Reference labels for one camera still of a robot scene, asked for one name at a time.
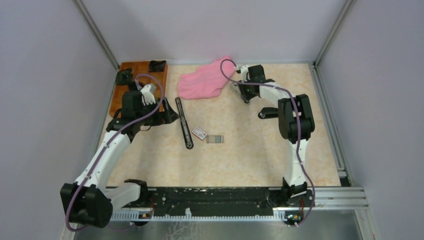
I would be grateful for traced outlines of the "red white staple box sleeve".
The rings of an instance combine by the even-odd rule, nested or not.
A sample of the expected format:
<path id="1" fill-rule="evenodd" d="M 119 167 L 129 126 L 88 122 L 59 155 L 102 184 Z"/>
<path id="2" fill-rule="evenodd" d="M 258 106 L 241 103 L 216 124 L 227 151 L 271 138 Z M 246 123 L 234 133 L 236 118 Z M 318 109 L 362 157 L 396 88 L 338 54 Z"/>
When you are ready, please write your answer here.
<path id="1" fill-rule="evenodd" d="M 201 141 L 203 141 L 208 136 L 208 134 L 199 127 L 195 127 L 191 132 Z"/>

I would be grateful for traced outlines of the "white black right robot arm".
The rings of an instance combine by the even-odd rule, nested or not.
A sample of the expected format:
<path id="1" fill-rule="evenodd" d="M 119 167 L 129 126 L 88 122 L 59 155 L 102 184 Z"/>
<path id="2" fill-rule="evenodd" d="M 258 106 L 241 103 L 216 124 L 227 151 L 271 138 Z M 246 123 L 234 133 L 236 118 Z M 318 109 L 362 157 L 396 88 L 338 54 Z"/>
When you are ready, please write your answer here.
<path id="1" fill-rule="evenodd" d="M 294 95 L 272 79 L 267 79 L 262 65 L 237 66 L 241 80 L 236 83 L 245 103 L 259 97 L 274 104 L 280 135 L 287 143 L 287 167 L 282 182 L 281 199 L 287 206 L 295 206 L 307 194 L 305 170 L 306 149 L 315 121 L 310 99 L 306 94 Z"/>

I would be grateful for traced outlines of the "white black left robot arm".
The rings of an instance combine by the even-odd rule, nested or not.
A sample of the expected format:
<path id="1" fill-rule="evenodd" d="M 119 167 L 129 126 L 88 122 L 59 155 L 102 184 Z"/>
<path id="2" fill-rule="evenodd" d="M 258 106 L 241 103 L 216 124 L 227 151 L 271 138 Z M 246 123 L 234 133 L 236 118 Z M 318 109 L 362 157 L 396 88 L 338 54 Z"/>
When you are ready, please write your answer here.
<path id="1" fill-rule="evenodd" d="M 151 195 L 143 180 L 127 179 L 115 188 L 108 188 L 107 183 L 142 126 L 167 125 L 178 118 L 164 95 L 157 98 L 146 88 L 123 94 L 122 106 L 107 124 L 92 160 L 73 183 L 65 183 L 60 189 L 68 230 L 77 231 L 71 224 L 104 228 L 117 210 L 130 204 L 138 207 L 151 204 Z"/>

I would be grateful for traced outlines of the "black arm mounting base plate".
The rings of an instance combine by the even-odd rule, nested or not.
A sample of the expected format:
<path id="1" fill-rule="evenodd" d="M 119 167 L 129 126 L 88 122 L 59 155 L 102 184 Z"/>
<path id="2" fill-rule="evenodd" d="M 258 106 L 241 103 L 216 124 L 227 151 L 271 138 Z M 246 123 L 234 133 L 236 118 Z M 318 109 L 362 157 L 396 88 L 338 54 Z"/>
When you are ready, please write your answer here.
<path id="1" fill-rule="evenodd" d="M 312 191 L 290 198 L 281 187 L 153 187 L 126 208 L 147 208 L 155 217 L 267 217 L 275 208 L 310 207 Z"/>

